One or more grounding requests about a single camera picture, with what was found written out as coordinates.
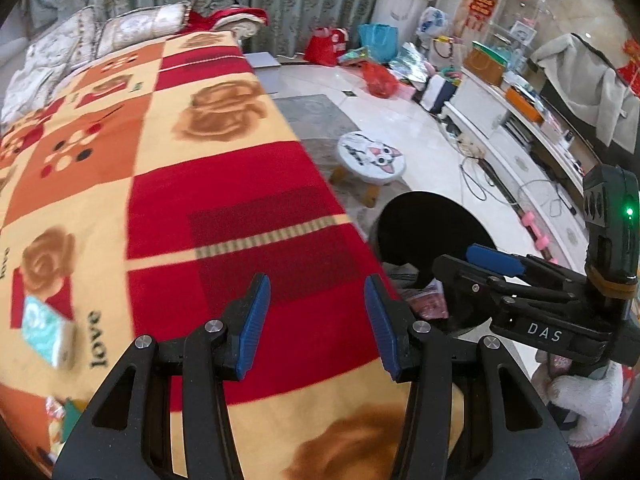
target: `white fluffy glove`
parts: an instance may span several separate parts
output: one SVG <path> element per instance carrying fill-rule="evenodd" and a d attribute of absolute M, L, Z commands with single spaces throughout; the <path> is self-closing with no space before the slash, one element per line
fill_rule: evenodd
<path fill-rule="evenodd" d="M 538 350 L 536 361 L 542 364 L 531 383 L 542 401 L 579 415 L 577 426 L 568 433 L 569 446 L 592 446 L 606 437 L 622 412 L 622 366 L 611 362 L 605 376 L 598 381 L 568 375 L 551 380 L 546 352 Z"/>

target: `wooden stool leg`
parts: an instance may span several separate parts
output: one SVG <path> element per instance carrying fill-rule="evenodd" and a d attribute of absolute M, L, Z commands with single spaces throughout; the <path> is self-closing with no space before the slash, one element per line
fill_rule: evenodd
<path fill-rule="evenodd" d="M 338 184 L 340 181 L 344 180 L 344 178 L 348 174 L 349 172 L 347 170 L 345 170 L 342 166 L 338 166 L 329 177 L 329 182 L 331 184 Z"/>
<path fill-rule="evenodd" d="M 369 184 L 367 186 L 367 190 L 364 193 L 364 199 L 362 203 L 367 207 L 375 207 L 376 200 L 378 200 L 378 195 L 380 194 L 380 186 L 376 186 L 375 184 Z"/>

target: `blanket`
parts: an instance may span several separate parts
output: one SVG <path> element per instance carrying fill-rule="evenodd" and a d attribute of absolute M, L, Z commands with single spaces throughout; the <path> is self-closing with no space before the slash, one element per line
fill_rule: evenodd
<path fill-rule="evenodd" d="M 595 126 L 596 136 L 633 153 L 636 150 L 640 99 L 616 70 L 575 34 L 565 34 L 541 46 L 531 60 L 545 70 L 569 110 Z"/>
<path fill-rule="evenodd" d="M 368 471 L 356 476 L 388 477 L 408 386 L 382 369 L 364 308 L 380 266 L 230 33 L 161 38 L 82 70 L 10 127 L 0 187 L 0 411 L 34 460 L 49 450 L 45 397 L 89 400 L 134 338 L 187 335 L 264 272 L 254 368 L 225 384 L 245 477 L 338 478 L 337 455 L 354 472 L 335 443 L 355 434 L 371 437 L 354 443 Z M 76 325 L 69 370 L 22 336 L 34 297 Z"/>

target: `tiled floor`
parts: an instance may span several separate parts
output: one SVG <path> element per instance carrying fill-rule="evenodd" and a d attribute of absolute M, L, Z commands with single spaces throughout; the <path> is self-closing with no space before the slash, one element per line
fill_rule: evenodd
<path fill-rule="evenodd" d="M 462 204 L 478 218 L 496 246 L 509 253 L 538 254 L 527 231 L 513 209 L 488 196 L 478 200 L 465 185 L 460 172 L 463 157 L 443 137 L 438 123 L 414 102 L 403 99 L 379 99 L 366 90 L 358 69 L 323 66 L 283 66 L 280 92 L 271 97 L 325 94 L 347 114 L 363 132 L 383 137 L 406 157 L 405 182 L 412 190 L 424 190 L 447 196 Z M 356 97 L 347 97 L 352 91 Z M 478 173 L 488 187 L 484 173 L 471 160 L 465 168 Z M 494 194 L 503 200 L 497 189 Z M 536 368 L 533 349 L 518 345 L 529 373 Z"/>

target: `cardboard box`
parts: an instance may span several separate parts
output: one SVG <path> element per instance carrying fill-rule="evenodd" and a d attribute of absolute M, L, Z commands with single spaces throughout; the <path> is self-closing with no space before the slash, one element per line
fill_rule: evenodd
<path fill-rule="evenodd" d="M 244 54 L 267 94 L 280 91 L 280 63 L 268 52 Z"/>

